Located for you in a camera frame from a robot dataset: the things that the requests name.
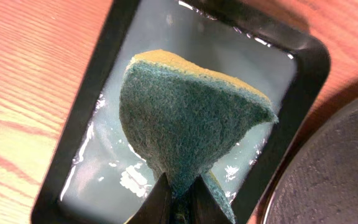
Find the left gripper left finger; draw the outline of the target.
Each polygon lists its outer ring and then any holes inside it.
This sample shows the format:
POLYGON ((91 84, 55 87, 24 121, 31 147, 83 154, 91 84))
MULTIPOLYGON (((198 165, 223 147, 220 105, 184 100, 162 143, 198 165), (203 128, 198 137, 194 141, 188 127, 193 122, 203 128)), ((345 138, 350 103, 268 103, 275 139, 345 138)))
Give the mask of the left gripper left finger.
POLYGON ((169 224, 171 206, 172 190, 163 173, 145 202, 125 224, 169 224))

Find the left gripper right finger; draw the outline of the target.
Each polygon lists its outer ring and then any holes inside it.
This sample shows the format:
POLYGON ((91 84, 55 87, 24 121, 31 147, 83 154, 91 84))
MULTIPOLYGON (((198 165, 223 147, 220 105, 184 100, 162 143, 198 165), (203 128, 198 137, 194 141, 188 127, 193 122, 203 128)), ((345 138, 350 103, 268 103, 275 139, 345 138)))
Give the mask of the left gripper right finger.
POLYGON ((190 204, 192 224, 231 224, 201 176, 190 187, 190 204))

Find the green yellow sponge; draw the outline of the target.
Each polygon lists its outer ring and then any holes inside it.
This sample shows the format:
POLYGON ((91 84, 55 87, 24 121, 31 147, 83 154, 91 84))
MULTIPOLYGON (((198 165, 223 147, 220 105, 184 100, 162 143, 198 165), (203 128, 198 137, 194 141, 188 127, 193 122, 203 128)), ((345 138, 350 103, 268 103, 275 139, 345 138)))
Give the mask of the green yellow sponge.
POLYGON ((183 223, 190 217, 186 194, 197 177, 235 222, 211 169, 254 126, 278 121, 271 101, 259 90, 164 50, 131 58, 119 96, 119 119, 154 177, 166 175, 179 204, 175 220, 183 223))

